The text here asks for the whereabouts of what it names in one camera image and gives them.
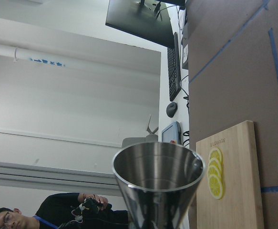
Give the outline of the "steel double jigger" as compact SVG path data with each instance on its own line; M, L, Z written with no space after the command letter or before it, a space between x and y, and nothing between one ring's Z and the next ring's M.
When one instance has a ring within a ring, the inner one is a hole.
M112 168L137 229L178 229L206 172L199 154L163 142L121 149Z

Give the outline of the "grey office chair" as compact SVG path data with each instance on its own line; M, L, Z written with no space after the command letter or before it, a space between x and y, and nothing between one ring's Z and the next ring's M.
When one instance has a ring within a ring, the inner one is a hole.
M148 135L145 137L128 137L125 138L122 141L122 148L139 144L139 143L144 143L144 142L157 142L158 141L158 135L156 132L158 131L158 127L156 127L154 130L151 130L149 127L151 120L151 114L149 114L149 117L147 119L147 124L146 124L146 131L148 132Z

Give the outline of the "black computer mouse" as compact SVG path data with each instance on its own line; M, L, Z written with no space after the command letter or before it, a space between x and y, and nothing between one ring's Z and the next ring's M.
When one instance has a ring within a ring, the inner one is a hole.
M166 107L167 116L173 118L177 109L178 109L178 105L176 102L171 102L170 104L168 104L168 106Z

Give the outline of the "black keyboard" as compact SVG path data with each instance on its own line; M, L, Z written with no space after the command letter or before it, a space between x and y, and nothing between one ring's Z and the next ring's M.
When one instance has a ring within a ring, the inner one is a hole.
M174 32L174 48L167 48L169 99L172 102L181 90L178 34Z

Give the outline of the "lemon slice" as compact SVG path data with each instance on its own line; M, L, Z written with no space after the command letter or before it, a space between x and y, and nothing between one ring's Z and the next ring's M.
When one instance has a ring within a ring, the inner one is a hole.
M213 147L209 151L208 158L209 160L211 160L212 158L216 158L219 162L222 162L223 161L222 151L217 147Z
M211 158L208 162L208 166L215 166L217 167L220 171L222 171L222 163L215 157Z
M219 178L222 178L222 167L218 167L217 165L209 165L207 168L207 175L210 177L211 175L216 175Z
M213 198L219 200L223 197L224 187L220 177L211 174L208 177L208 187Z

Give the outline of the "black monitor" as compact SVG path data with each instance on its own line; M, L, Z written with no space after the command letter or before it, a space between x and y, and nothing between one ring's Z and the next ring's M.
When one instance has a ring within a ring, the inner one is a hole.
M184 0L111 0L105 25L173 48L175 42L167 3L185 7Z

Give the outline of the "black handheld controller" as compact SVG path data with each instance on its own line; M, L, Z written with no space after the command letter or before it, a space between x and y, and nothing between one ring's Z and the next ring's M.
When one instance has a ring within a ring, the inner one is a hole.
M74 222L83 223L84 219L91 214L98 214L101 210L111 209L112 204L108 203L106 207L93 198L86 198L83 203L71 211L74 216Z

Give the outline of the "person in black shirt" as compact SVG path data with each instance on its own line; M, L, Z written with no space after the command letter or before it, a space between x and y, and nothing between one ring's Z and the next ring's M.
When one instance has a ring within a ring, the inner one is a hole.
M76 220L75 209L91 200L98 208L85 209ZM112 210L108 199L96 194L62 193L48 196L34 216L17 209L0 208L0 229L127 229L131 216L127 210Z

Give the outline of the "bamboo cutting board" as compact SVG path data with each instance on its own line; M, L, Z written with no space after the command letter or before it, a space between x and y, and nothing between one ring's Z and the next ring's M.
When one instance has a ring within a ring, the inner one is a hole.
M223 197L212 197L208 187L209 151L222 151ZM254 123L243 121L196 142L206 172L196 193L199 229L262 229L263 208Z

